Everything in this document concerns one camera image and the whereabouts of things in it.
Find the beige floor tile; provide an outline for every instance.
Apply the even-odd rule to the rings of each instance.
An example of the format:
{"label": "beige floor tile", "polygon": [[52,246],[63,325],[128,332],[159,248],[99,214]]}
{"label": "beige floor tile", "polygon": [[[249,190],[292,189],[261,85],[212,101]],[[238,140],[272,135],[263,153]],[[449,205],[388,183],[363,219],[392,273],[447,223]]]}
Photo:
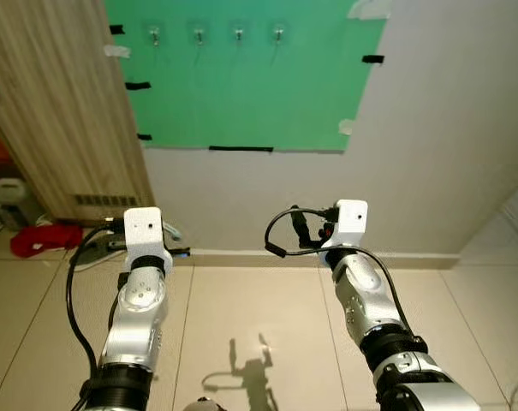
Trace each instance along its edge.
{"label": "beige floor tile", "polygon": [[[244,378],[230,375],[231,339],[247,389]],[[208,378],[204,390],[202,378],[214,372],[223,374]],[[219,385],[234,389],[210,391]],[[268,411],[268,388],[281,410],[345,409],[318,270],[196,267],[175,409],[206,395],[228,410]]]}
{"label": "beige floor tile", "polygon": [[[7,229],[3,229],[0,231],[0,259],[21,259],[16,255],[11,253],[9,249],[9,241],[16,235],[17,233],[13,231],[8,231]],[[44,251],[38,255],[34,255],[30,258],[30,260],[49,260],[49,261],[59,261],[63,258],[66,250],[50,250]]]}
{"label": "beige floor tile", "polygon": [[460,265],[518,265],[518,235],[501,212],[462,249]]}
{"label": "beige floor tile", "polygon": [[0,384],[58,263],[0,261]]}
{"label": "beige floor tile", "polygon": [[[86,357],[72,335],[64,308],[66,262],[63,265],[6,376],[0,390],[0,411],[70,409],[87,378]],[[76,315],[95,353],[100,353],[106,338],[121,268],[119,263],[107,262],[77,273],[74,279]],[[169,313],[152,383],[151,411],[171,410],[191,281],[191,267],[177,267],[169,275]]]}
{"label": "beige floor tile", "polygon": [[[330,271],[321,272],[348,406],[376,409],[365,358],[346,332]],[[392,274],[408,321],[426,340],[434,360],[480,404],[504,405],[497,383],[439,273],[394,270]]]}
{"label": "beige floor tile", "polygon": [[518,382],[518,267],[461,266],[443,275],[509,399]]}

